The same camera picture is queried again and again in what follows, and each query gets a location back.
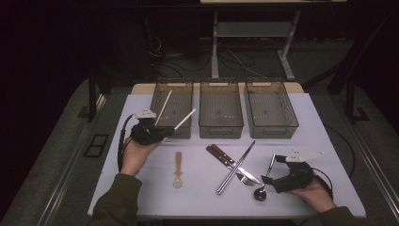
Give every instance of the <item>spoon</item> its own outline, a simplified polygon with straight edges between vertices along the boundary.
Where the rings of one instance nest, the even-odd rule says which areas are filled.
[[[273,167],[273,164],[275,162],[276,159],[276,154],[273,154],[272,160],[270,161],[270,165],[269,168],[267,169],[267,173],[266,173],[266,177],[269,176],[270,174],[270,170]],[[253,196],[255,197],[255,200],[263,202],[266,200],[266,190],[264,190],[264,187],[266,186],[266,184],[263,184],[262,187],[259,187],[258,189],[255,190],[255,192],[253,192]]]
[[[183,174],[181,172],[181,168],[182,168],[182,153],[177,152],[176,153],[176,171],[174,172],[174,174],[176,174],[176,177],[173,181],[173,186],[175,188],[180,188],[183,184],[182,178],[180,177],[180,175]]]

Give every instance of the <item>dark background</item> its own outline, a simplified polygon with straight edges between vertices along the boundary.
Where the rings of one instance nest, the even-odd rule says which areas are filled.
[[[295,36],[298,40],[319,41],[344,38],[363,46],[370,33],[395,9],[395,4],[396,1],[388,0],[353,0],[343,7],[303,8]],[[149,21],[143,20],[149,15]],[[379,103],[397,131],[398,15],[394,14],[384,25],[353,71],[359,85]],[[63,108],[90,73],[95,74],[102,92],[110,92],[115,86],[153,82],[156,61],[147,54],[146,47],[151,48],[149,35],[159,35],[167,45],[195,56],[199,50],[197,38],[212,36],[212,16],[210,10],[149,14],[145,10],[76,8],[70,1],[0,1],[0,218],[7,212]],[[226,12],[224,16],[237,19],[237,13]],[[353,49],[347,61],[353,60],[358,52],[359,48]],[[343,81],[346,72],[346,68],[341,71]]]

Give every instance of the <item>metal rail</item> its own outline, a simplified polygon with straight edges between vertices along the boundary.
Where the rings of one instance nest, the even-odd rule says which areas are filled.
[[[45,209],[40,215],[40,219],[37,223],[38,226],[52,225],[52,221],[56,216],[56,211],[58,210],[58,207],[61,204],[64,195],[67,192],[67,189],[72,181],[73,174],[76,170],[76,166],[79,163],[80,157],[89,144],[91,131],[93,130],[93,127],[96,125],[96,122],[99,119],[105,102],[106,99],[103,97],[103,95],[100,95],[99,99],[97,100],[98,114],[94,116],[92,122],[87,123],[83,128],[82,133],[80,134],[77,143],[72,151],[72,156],[68,161],[68,164],[62,172],[61,176],[59,177],[59,180],[51,193],[50,200],[47,202]]]
[[[338,112],[341,114],[343,118],[343,122],[346,124],[348,130],[352,133],[354,139],[357,142],[357,145],[360,150],[361,157],[363,158],[367,168],[371,172],[373,178],[375,179],[375,183],[378,188],[381,190],[382,195],[384,196],[388,206],[392,210],[393,215],[396,220],[399,222],[399,196],[396,191],[393,189],[390,181],[385,176],[382,168],[380,168],[379,164],[376,162],[375,157],[367,145],[367,142],[363,139],[359,129],[356,125],[352,124],[350,120],[344,114],[344,110],[342,107],[342,103],[337,98],[333,98],[333,103],[338,109]]]

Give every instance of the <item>stainless steel utensil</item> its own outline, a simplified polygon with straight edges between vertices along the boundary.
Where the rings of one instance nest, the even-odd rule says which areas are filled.
[[[224,190],[224,188],[226,187],[226,185],[229,183],[229,181],[231,180],[232,176],[238,171],[238,168],[241,167],[241,164],[243,164],[244,159],[246,159],[249,151],[252,149],[253,145],[255,144],[255,140],[253,140],[253,142],[249,145],[247,151],[243,154],[243,156],[240,158],[240,160],[238,160],[237,165],[235,165],[235,167],[232,169],[232,171],[229,173],[229,175],[227,176],[227,178],[224,180],[224,182],[222,183],[222,185],[220,186],[220,188],[217,190],[217,194],[220,195],[222,193],[222,191]]]
[[[272,169],[275,160],[276,160],[276,154],[274,153],[272,160],[270,161],[269,168],[267,169],[266,176],[269,176],[270,170]],[[266,191],[264,190],[265,186],[266,186],[266,184],[263,184],[262,187],[259,187],[258,189],[256,189],[253,192],[253,197],[255,197],[255,200],[260,201],[260,202],[263,202],[266,200],[267,194],[266,194]]]
[[[217,147],[215,144],[211,145],[211,148],[214,149],[217,153],[219,153],[224,159],[226,159],[228,164],[224,164],[226,167],[232,170],[232,168],[235,167],[235,162],[232,160],[231,157],[229,157],[225,152],[223,152],[219,147]],[[252,174],[247,172],[244,168],[240,167],[238,168],[238,171],[240,171],[242,174],[244,174],[250,181],[253,183],[262,185],[263,183],[259,182]]]
[[[233,166],[229,163],[227,159],[225,159],[220,153],[218,153],[215,149],[213,149],[211,146],[206,147],[206,150],[211,153],[215,158],[217,158],[223,165],[225,165],[228,169],[232,170]],[[251,181],[249,178],[247,178],[246,175],[244,175],[241,171],[237,171],[235,173],[238,177],[238,180],[240,180],[244,185],[246,186],[254,186],[255,182]]]

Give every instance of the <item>metal utensil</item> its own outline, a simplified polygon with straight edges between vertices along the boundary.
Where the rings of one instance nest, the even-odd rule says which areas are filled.
[[[217,194],[220,195],[223,191],[223,189],[226,187],[226,185],[229,183],[231,180],[232,176],[238,171],[238,168],[241,167],[241,164],[243,164],[244,159],[247,157],[249,151],[252,149],[253,145],[255,144],[255,140],[249,145],[247,151],[243,154],[243,156],[238,160],[237,165],[232,169],[232,171],[229,173],[227,178],[224,180],[220,188],[217,190]]]
[[[234,168],[234,166],[232,166],[226,158],[224,158],[222,155],[220,155],[220,153],[218,153],[211,146],[206,147],[206,150],[209,153],[211,153],[215,158],[217,158],[228,169],[232,170]],[[240,170],[238,170],[235,173],[235,175],[237,175],[238,180],[240,180],[244,185],[246,185],[246,186],[254,186],[255,185],[255,182],[253,182],[249,178],[247,178],[247,176],[244,175]]]
[[[176,171],[174,173],[176,174],[176,177],[173,180],[173,186],[176,188],[180,188],[183,184],[182,178],[180,177],[182,175],[182,153],[181,152],[176,153]]]
[[[274,153],[272,160],[270,161],[269,168],[267,169],[266,176],[269,176],[270,170],[272,169],[275,160],[276,160],[276,154]],[[260,202],[263,202],[266,200],[267,194],[266,194],[266,191],[264,190],[265,186],[266,186],[266,184],[263,184],[262,187],[259,187],[258,189],[256,189],[253,192],[253,197],[255,197],[255,200],[260,201]]]
[[[217,147],[215,144],[211,145],[211,148],[214,149],[217,153],[219,153],[226,161],[228,162],[229,165],[224,164],[226,167],[232,170],[232,168],[235,167],[235,161],[229,157],[225,152],[223,152],[219,147]],[[244,168],[240,167],[238,168],[238,171],[244,174],[250,181],[252,181],[255,184],[262,185],[260,181],[258,181],[252,174],[247,172]]]

